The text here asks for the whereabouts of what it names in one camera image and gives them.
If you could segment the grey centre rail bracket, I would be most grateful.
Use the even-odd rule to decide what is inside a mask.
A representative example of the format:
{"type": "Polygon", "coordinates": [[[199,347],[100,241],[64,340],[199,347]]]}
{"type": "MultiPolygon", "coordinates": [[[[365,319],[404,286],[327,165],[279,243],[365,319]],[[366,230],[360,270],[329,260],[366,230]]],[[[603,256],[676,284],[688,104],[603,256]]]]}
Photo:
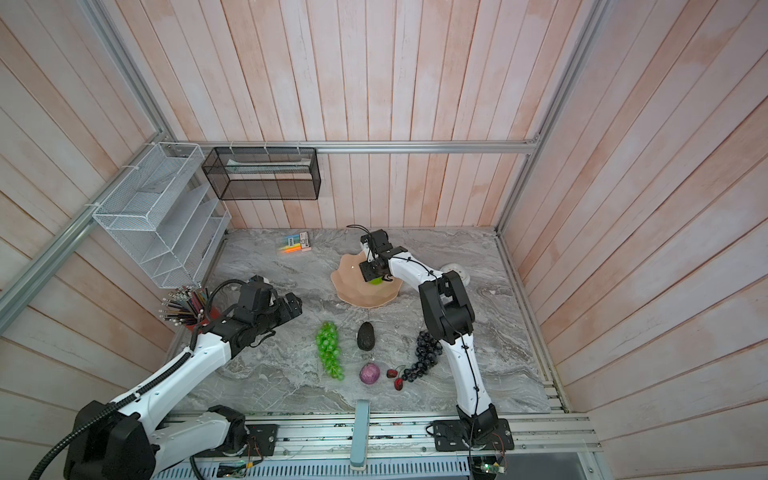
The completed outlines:
{"type": "Polygon", "coordinates": [[[363,471],[366,468],[369,427],[370,401],[359,400],[355,409],[350,449],[350,468],[354,471],[363,471]]]}

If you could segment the green grape bunch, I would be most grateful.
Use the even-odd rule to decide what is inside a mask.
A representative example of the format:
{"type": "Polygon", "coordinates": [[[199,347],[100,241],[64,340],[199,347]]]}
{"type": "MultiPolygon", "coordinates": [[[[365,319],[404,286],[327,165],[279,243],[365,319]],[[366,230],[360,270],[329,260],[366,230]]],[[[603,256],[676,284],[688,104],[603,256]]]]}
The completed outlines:
{"type": "Polygon", "coordinates": [[[344,372],[340,363],[341,351],[336,325],[333,322],[324,322],[315,336],[315,343],[318,358],[325,373],[333,379],[342,381],[344,372]]]}

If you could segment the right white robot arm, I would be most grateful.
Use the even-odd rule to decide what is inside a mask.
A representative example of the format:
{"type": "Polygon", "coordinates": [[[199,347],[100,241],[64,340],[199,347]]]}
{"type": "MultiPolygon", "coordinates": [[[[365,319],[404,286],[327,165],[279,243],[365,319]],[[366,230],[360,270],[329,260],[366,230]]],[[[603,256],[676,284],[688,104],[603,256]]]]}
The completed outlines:
{"type": "Polygon", "coordinates": [[[498,414],[482,381],[474,349],[475,312],[460,275],[425,265],[406,248],[393,246],[382,229],[364,229],[360,244],[365,281],[400,279],[418,291],[427,331],[448,359],[466,437],[474,440],[492,433],[498,414]]]}

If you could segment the white and blue alarm clock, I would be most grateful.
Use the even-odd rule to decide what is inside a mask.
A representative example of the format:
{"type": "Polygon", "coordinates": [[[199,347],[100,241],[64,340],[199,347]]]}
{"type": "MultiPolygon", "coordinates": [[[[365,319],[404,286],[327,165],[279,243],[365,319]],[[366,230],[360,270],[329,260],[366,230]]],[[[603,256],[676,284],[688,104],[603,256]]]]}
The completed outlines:
{"type": "Polygon", "coordinates": [[[448,274],[453,272],[461,280],[464,287],[467,287],[470,285],[471,276],[463,266],[457,263],[446,264],[440,269],[440,271],[443,274],[448,274]]]}

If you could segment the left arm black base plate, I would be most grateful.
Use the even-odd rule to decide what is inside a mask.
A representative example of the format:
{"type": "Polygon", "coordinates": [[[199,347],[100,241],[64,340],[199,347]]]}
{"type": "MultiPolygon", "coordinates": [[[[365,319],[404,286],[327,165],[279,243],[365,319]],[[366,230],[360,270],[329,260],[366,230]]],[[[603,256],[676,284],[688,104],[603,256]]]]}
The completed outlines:
{"type": "Polygon", "coordinates": [[[278,440],[278,425],[266,423],[246,423],[246,434],[235,443],[230,440],[224,445],[204,450],[198,457],[270,457],[274,455],[278,440]]]}

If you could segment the red pencil cup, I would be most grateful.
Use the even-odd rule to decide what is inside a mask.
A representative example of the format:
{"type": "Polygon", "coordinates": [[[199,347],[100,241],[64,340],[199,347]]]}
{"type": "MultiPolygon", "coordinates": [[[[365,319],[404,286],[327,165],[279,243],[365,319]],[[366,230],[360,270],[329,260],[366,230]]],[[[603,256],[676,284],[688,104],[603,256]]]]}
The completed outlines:
{"type": "MultiPolygon", "coordinates": [[[[220,316],[220,311],[217,308],[213,308],[210,312],[210,316],[213,319],[217,319],[220,316]]],[[[209,320],[204,316],[203,311],[200,311],[196,316],[186,318],[183,321],[184,326],[190,331],[192,331],[198,324],[205,326],[208,323],[209,320]]]]}

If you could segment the purple fig fruit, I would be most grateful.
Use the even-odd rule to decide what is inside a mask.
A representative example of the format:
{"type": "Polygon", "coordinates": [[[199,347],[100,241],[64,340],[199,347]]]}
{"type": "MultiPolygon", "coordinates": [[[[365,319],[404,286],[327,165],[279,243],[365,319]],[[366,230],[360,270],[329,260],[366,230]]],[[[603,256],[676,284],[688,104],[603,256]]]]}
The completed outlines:
{"type": "Polygon", "coordinates": [[[381,375],[378,365],[373,362],[366,363],[359,372],[359,379],[365,385],[375,384],[381,375]]]}

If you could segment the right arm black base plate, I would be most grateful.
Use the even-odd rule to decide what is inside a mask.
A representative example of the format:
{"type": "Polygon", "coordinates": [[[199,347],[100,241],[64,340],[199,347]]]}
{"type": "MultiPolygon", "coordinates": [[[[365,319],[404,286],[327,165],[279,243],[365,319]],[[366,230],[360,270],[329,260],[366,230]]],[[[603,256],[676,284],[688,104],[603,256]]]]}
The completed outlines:
{"type": "Polygon", "coordinates": [[[470,432],[461,420],[437,420],[431,422],[426,433],[434,440],[438,452],[472,450],[496,450],[506,452],[515,448],[509,422],[499,419],[492,430],[470,432]]]}

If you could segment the colourful crayon box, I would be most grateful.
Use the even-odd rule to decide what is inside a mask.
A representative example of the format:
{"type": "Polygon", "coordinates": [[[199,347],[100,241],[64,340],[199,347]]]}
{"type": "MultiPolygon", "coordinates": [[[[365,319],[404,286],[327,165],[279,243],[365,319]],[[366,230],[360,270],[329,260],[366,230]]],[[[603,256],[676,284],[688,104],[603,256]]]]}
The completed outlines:
{"type": "Polygon", "coordinates": [[[312,249],[309,233],[299,233],[283,236],[277,243],[277,251],[281,254],[307,252],[312,249]]]}

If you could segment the dark purple grape bunch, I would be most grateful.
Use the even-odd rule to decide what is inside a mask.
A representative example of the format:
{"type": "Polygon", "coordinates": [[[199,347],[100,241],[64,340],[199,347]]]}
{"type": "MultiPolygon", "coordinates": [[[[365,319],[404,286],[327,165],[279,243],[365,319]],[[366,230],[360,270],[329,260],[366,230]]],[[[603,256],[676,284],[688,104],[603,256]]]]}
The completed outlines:
{"type": "Polygon", "coordinates": [[[428,331],[421,331],[417,337],[416,361],[402,371],[400,378],[413,382],[425,376],[438,363],[442,353],[440,342],[428,331]]]}

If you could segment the peach scalloped fruit bowl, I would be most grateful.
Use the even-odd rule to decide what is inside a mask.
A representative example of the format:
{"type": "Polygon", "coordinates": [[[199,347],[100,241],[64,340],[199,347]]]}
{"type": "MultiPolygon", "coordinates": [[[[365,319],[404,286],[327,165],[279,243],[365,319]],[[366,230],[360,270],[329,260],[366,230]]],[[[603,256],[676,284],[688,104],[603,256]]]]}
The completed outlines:
{"type": "Polygon", "coordinates": [[[331,281],[340,300],[353,306],[372,309],[394,300],[403,285],[395,279],[380,285],[365,282],[359,264],[365,260],[365,254],[345,254],[341,257],[338,268],[331,273],[331,281]]]}

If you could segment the red cherries pair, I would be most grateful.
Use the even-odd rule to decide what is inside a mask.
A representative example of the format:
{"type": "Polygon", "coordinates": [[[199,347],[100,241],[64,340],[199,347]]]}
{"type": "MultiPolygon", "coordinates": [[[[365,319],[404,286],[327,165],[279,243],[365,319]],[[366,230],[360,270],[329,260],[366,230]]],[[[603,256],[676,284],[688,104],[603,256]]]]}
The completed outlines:
{"type": "Polygon", "coordinates": [[[393,385],[396,391],[401,391],[403,389],[404,379],[396,369],[388,369],[386,371],[386,376],[388,379],[393,381],[393,385]]]}

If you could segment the dark avocado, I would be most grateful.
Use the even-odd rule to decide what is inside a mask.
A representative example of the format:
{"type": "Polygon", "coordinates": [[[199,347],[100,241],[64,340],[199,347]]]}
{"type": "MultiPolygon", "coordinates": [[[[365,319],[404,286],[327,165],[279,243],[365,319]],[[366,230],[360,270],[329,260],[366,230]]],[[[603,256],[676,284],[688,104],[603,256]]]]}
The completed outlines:
{"type": "Polygon", "coordinates": [[[370,322],[364,322],[356,335],[357,347],[362,351],[372,351],[376,344],[374,326],[370,322]]]}

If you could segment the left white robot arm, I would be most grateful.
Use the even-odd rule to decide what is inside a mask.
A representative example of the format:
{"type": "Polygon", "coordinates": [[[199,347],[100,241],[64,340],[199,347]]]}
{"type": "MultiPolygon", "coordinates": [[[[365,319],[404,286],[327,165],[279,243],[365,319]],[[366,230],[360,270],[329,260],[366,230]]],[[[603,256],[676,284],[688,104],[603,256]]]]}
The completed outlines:
{"type": "Polygon", "coordinates": [[[150,479],[196,454],[238,456],[250,446],[244,414],[223,405],[174,426],[162,422],[211,373],[299,317],[302,301],[280,295],[264,277],[235,280],[237,302],[196,327],[180,354],[108,403],[93,401],[63,440],[67,479],[150,479]]]}

